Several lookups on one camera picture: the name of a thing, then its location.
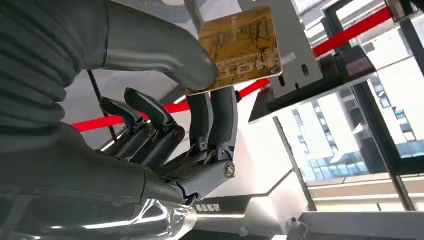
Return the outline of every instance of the reflective surface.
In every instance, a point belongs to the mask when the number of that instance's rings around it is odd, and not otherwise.
[[[195,223],[194,209],[156,199],[127,204],[0,194],[0,239],[179,239]]]
[[[354,0],[337,11],[339,20],[344,23],[354,9],[353,5],[366,9],[370,0]],[[376,9],[385,6],[383,1]],[[369,8],[364,17],[375,12]],[[343,25],[346,29],[363,17]],[[418,36],[423,39],[424,15],[411,20]],[[398,25],[387,20],[381,25],[366,31],[351,40],[352,45],[360,45],[378,76],[368,80],[374,99],[383,116],[390,135],[396,144],[401,158],[424,155],[424,114],[422,109],[422,89],[424,77],[407,44],[405,35]]]
[[[349,88],[283,109],[278,119],[305,182],[385,171]]]

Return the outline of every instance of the gold card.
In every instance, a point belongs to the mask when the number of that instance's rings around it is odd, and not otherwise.
[[[213,84],[186,95],[205,93],[282,73],[270,6],[221,17],[202,24],[199,39],[219,69]]]

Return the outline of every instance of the red stripe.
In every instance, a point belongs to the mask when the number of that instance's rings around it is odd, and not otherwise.
[[[385,7],[376,13],[373,13],[369,17],[363,19],[360,22],[357,22],[355,25],[352,25],[348,29],[336,34],[327,41],[321,43],[320,45],[313,48],[313,53],[316,57],[325,54],[326,52],[340,47],[342,44],[347,43],[350,39],[372,29],[373,27],[383,23],[384,21],[390,19],[392,13],[388,7]]]
[[[244,98],[247,95],[253,93],[254,91],[265,87],[266,85],[268,85],[270,83],[270,81],[268,80],[268,78],[264,78],[264,79],[260,79],[255,81],[254,83],[250,84],[249,86],[243,88],[242,90],[240,90],[240,97]]]
[[[313,48],[313,53],[316,57],[319,57],[322,54],[327,53],[328,51],[340,47],[342,44],[347,43],[350,39],[370,30],[371,28],[383,23],[384,21],[390,19],[392,13],[388,7],[385,7],[376,13],[373,13],[369,17],[363,19],[360,22],[357,22],[355,25],[352,25],[348,29],[340,32],[334,37],[328,39],[327,41],[321,43],[320,45]],[[240,90],[240,97],[244,98],[245,96],[251,94],[252,92],[265,87],[270,81],[267,78],[260,79],[250,84],[249,86]],[[189,110],[189,104],[187,102],[181,103],[170,103],[165,105],[166,109],[170,113],[176,113],[181,111]],[[119,116],[106,116],[99,117],[88,121],[82,121],[72,124],[80,132],[94,130],[98,128],[104,128],[116,124],[122,124],[124,121]]]

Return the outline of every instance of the robotic hand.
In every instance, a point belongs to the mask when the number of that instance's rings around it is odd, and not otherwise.
[[[125,90],[126,103],[102,97],[102,110],[122,117],[126,125],[122,137],[104,153],[152,169],[164,182],[179,188],[190,205],[235,173],[235,92],[229,87],[214,91],[211,96],[212,101],[207,93],[187,97],[192,115],[190,148],[167,163],[185,136],[183,127],[171,114],[154,98],[132,88]],[[150,123],[139,112],[146,113]]]
[[[207,88],[218,69],[187,31],[108,0],[4,0],[0,22],[0,239],[176,238],[188,205],[234,175],[231,87],[187,97],[191,148],[167,163],[184,131],[137,90],[101,101],[127,125],[107,152],[61,122],[58,102],[83,69]]]

